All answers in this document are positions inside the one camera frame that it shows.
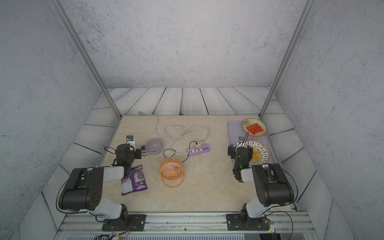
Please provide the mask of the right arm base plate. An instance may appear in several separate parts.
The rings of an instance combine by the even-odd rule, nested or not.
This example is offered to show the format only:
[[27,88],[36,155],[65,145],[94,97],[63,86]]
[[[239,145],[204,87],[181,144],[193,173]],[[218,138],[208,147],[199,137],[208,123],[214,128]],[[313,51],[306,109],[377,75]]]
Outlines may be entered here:
[[228,231],[267,231],[271,230],[267,218],[250,218],[241,214],[227,214]]

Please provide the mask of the purple power strip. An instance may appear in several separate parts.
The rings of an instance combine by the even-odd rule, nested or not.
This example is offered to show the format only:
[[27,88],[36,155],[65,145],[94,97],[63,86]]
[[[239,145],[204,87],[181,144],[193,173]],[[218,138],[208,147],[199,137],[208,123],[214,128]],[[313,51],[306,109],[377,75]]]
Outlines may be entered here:
[[202,146],[199,149],[196,149],[195,146],[191,146],[189,149],[187,148],[186,154],[189,157],[195,157],[198,155],[209,153],[210,151],[211,151],[210,144],[202,144]]

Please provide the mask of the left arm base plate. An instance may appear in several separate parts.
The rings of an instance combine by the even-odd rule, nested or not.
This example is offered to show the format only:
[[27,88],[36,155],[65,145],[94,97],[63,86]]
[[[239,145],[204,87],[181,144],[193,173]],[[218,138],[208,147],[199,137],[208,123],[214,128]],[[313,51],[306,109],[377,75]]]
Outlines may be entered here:
[[102,226],[103,232],[142,232],[145,228],[147,215],[135,214],[135,215],[121,215],[115,220],[104,220]]

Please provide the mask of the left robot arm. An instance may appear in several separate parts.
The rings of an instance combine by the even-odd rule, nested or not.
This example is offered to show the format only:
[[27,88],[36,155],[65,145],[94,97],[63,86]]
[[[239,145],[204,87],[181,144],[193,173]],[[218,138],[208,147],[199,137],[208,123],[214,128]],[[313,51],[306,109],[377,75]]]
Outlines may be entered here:
[[122,196],[147,189],[142,166],[133,167],[134,160],[146,156],[145,146],[122,144],[115,150],[116,158],[109,167],[76,168],[63,184],[56,200],[56,208],[65,214],[89,213],[102,218],[103,231],[123,230],[133,225],[127,207],[103,196],[106,182],[119,180]]

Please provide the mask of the pink plug adapter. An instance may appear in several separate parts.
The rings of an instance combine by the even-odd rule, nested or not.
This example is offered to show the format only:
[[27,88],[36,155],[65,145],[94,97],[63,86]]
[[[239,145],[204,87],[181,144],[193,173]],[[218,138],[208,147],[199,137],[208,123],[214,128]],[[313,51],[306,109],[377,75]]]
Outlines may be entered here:
[[195,149],[201,149],[202,148],[202,143],[201,142],[196,142]]

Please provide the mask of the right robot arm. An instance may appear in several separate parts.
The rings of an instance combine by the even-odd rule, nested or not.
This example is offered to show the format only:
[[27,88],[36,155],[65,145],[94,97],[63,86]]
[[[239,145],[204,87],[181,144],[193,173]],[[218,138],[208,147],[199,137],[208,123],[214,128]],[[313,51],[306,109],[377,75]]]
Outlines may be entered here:
[[233,174],[240,183],[254,183],[257,196],[243,205],[238,215],[227,215],[228,221],[240,223],[246,230],[262,229],[269,225],[267,212],[284,207],[296,200],[296,194],[279,164],[252,165],[253,148],[238,144],[228,146],[228,155],[235,161]]

